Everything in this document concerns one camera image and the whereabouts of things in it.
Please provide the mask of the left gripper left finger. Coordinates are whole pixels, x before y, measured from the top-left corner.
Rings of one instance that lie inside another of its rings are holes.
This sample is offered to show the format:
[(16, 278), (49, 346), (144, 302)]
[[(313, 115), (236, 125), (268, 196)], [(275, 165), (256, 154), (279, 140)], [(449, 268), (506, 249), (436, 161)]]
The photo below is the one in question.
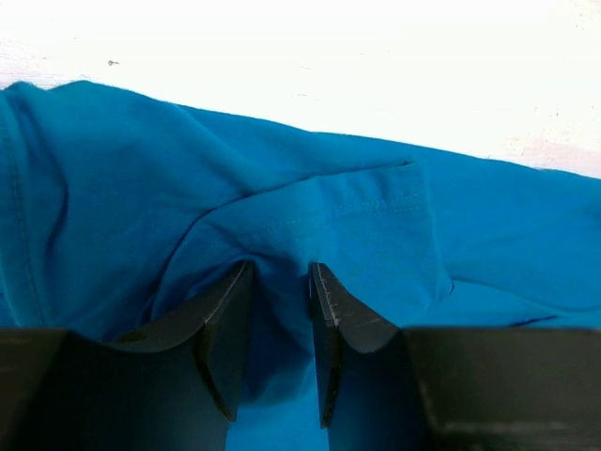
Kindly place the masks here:
[(101, 343), (66, 329), (1, 332), (5, 450), (222, 450), (236, 419), (254, 268)]

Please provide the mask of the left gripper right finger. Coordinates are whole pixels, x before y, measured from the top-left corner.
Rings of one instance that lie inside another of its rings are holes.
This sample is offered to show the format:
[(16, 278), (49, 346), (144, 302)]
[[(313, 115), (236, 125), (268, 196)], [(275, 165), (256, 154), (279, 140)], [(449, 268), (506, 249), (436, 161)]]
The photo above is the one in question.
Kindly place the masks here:
[(332, 450), (596, 450), (600, 333), (401, 329), (311, 268), (319, 422)]

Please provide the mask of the blue t shirt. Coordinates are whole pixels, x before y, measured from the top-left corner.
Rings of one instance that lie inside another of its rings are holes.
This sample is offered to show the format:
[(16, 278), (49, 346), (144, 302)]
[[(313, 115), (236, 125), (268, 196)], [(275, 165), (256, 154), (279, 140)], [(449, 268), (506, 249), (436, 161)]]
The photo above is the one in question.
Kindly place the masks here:
[(88, 82), (1, 92), (1, 321), (110, 340), (257, 270), (231, 450), (324, 450), (312, 263), (398, 326), (596, 327), (600, 183)]

